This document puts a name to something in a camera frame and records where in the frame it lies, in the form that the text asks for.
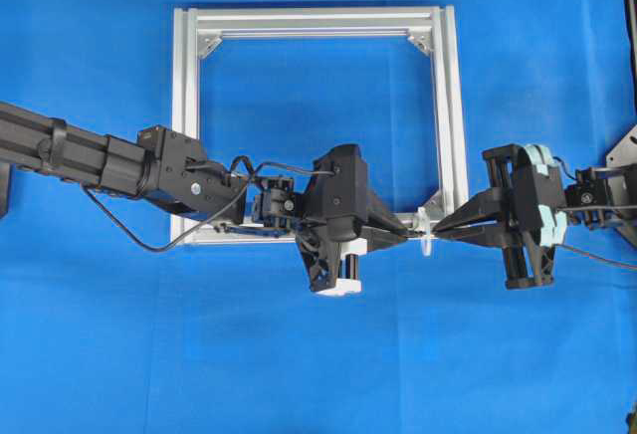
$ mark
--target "black metal arm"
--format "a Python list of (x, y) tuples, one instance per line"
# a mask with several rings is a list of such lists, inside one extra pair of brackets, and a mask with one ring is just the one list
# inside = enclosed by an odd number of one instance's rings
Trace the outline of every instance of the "black metal arm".
[[(215, 213), (242, 185), (221, 164), (189, 169), (191, 162), (208, 161), (205, 150), (199, 140), (168, 128), (143, 130), (131, 143), (4, 103), (0, 160), (108, 195), (145, 199), (194, 220)], [(244, 211), (245, 197), (222, 218), (242, 223)]]

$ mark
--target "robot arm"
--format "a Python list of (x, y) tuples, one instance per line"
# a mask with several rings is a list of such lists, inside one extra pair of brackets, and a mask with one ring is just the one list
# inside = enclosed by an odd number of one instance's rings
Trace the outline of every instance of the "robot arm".
[(542, 145), (492, 148), (483, 158), (491, 188), (443, 219), (434, 234), (502, 249), (508, 289), (553, 283), (555, 247), (563, 246), (568, 224), (617, 228), (637, 244), (637, 164), (578, 170), (564, 189), (558, 159)]
[[(91, 192), (144, 199), (165, 212), (199, 221), (195, 229), (214, 220), (227, 231), (271, 237), (292, 233), (310, 288), (317, 293), (360, 291), (357, 257), (411, 235), (368, 186), (367, 164), (354, 144), (333, 148), (314, 162), (314, 170), (275, 162), (254, 169), (245, 156), (227, 169), (208, 159), (199, 140), (160, 125), (142, 130), (132, 143), (0, 103), (0, 161), (0, 216), (8, 210), (10, 165), (16, 165), (79, 183), (117, 226), (153, 252), (170, 249), (178, 240), (158, 249), (148, 247)], [(235, 172), (241, 161), (247, 176)], [(261, 176), (266, 166), (312, 178), (303, 193), (295, 192), (292, 178)], [(262, 229), (241, 225), (250, 184), (260, 191), (252, 218)]]

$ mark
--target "mounting plate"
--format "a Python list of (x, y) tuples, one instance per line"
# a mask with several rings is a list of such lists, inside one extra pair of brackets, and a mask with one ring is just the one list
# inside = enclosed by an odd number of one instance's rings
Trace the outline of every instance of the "mounting plate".
[[(631, 128), (626, 135), (606, 155), (607, 167), (620, 167), (637, 162), (637, 125)], [(623, 180), (620, 177), (608, 179), (608, 185), (613, 193), (615, 205), (629, 205), (628, 192), (620, 186)], [(633, 247), (637, 248), (637, 228), (631, 225), (617, 227), (617, 231)]]

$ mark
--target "square frame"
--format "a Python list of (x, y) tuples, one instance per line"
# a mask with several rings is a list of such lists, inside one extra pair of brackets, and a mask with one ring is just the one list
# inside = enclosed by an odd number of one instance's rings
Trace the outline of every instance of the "square frame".
[[(172, 55), (172, 129), (200, 138), (199, 66), (224, 39), (403, 37), (431, 61), (438, 158), (438, 190), (422, 207), (432, 225), (469, 199), (458, 43), (453, 6), (175, 9)], [(397, 213), (408, 227), (417, 213)], [(172, 215), (170, 239), (195, 224)], [(244, 225), (255, 226), (249, 217)], [(278, 239), (223, 233), (214, 225), (187, 244), (277, 243)]]

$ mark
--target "black bracket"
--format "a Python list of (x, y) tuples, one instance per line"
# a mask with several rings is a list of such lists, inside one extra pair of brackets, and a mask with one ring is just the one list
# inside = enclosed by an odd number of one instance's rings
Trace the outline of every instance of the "black bracket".
[(52, 118), (51, 138), (44, 138), (38, 144), (38, 155), (45, 171), (60, 168), (64, 163), (64, 146), (67, 142), (67, 123), (60, 118)]

